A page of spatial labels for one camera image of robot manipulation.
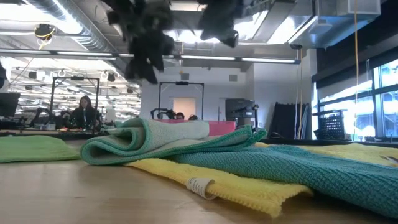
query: long hair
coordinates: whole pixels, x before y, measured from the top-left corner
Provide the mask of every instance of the long hair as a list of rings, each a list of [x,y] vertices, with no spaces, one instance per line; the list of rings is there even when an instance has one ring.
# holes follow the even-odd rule
[[[81,100],[85,99],[87,101],[87,108],[92,108],[93,106],[91,105],[91,99],[88,96],[83,96],[82,98],[80,98],[79,101],[79,108],[83,109],[82,105],[81,105]]]

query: ceiling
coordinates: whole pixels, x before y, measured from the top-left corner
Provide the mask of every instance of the ceiling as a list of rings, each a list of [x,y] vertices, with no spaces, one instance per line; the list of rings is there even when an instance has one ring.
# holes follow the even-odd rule
[[[74,52],[118,52],[126,53],[127,44],[122,41],[117,30],[107,22],[106,11],[109,7],[100,0],[23,0],[27,4],[1,4],[0,7],[0,49],[41,49],[51,51]],[[239,44],[232,49],[215,39],[200,40],[201,31],[197,24],[203,6],[196,1],[172,1],[172,12],[176,18],[174,28],[167,32],[175,39],[175,53],[182,55],[214,56],[214,57],[247,57],[300,59],[297,50],[289,44],[300,44],[304,48],[328,47],[336,44],[353,33],[353,17],[351,11],[339,8],[337,4],[349,3],[351,0],[320,0],[320,7],[312,0],[270,0],[266,1],[266,10],[253,16],[235,21],[235,29],[239,32]],[[359,15],[359,28],[365,26],[378,16],[377,13],[362,12]],[[324,34],[314,36],[310,31],[317,26],[318,18],[332,24],[332,29]],[[39,24],[54,26],[53,37],[48,42],[39,40],[34,29]],[[112,105],[112,95],[122,96],[123,106],[117,106],[119,113],[138,113],[140,110],[140,93],[135,83],[129,83],[123,76],[128,58],[100,57],[48,57],[43,55],[3,54],[12,80],[11,91],[19,91],[31,100],[37,95],[48,99],[52,77],[60,71],[66,72],[65,77],[80,75],[86,78],[100,78],[100,107]],[[167,68],[202,67],[202,68],[237,68],[245,72],[249,62],[225,62],[221,60],[203,59],[167,59]],[[31,71],[45,74],[43,80],[28,77]],[[107,74],[114,73],[116,80],[107,81]],[[81,83],[68,80],[70,86],[79,86],[71,92],[70,87],[59,85],[56,93],[68,95],[91,95],[95,92],[90,80]],[[26,90],[30,85],[33,90]],[[133,87],[134,93],[127,94],[127,87]],[[75,106],[76,102],[65,101],[59,95],[56,98],[60,105]]]

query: black cloth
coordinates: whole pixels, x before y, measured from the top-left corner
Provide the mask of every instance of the black cloth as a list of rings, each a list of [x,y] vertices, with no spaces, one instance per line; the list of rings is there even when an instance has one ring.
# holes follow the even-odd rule
[[[75,120],[75,124],[78,128],[86,129],[93,126],[96,121],[100,121],[100,112],[94,108],[83,108],[75,109],[70,115],[71,120]]]

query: wooden table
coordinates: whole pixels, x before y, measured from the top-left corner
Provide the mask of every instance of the wooden table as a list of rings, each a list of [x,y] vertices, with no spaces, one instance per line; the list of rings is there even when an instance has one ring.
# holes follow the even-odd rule
[[[203,200],[180,184],[132,167],[83,161],[0,164],[4,224],[394,223],[340,201],[300,196],[285,202],[283,211],[272,221],[233,202]]]

